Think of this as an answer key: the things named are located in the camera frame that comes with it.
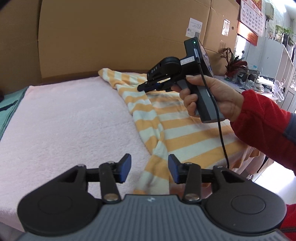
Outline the red sleeved right forearm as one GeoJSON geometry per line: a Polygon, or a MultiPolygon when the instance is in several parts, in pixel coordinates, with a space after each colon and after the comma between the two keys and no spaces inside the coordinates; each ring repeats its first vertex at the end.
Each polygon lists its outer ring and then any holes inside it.
{"type": "Polygon", "coordinates": [[[247,90],[238,118],[231,123],[236,136],[269,158],[295,171],[295,113],[271,99],[247,90]]]}

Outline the person's right hand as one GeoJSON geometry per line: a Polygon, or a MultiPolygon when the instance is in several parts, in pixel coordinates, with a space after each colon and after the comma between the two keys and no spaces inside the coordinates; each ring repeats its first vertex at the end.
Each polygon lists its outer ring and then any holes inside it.
{"type": "MultiPolygon", "coordinates": [[[[217,106],[226,119],[231,122],[236,121],[241,113],[244,97],[241,93],[229,87],[222,81],[209,76],[202,77],[201,75],[191,76],[187,75],[186,80],[197,86],[203,86],[204,83],[210,89],[214,96],[217,106]]],[[[195,116],[196,101],[198,97],[196,94],[191,94],[189,89],[181,89],[177,85],[171,87],[171,90],[178,92],[180,98],[184,102],[184,106],[190,116],[195,116]]]]}

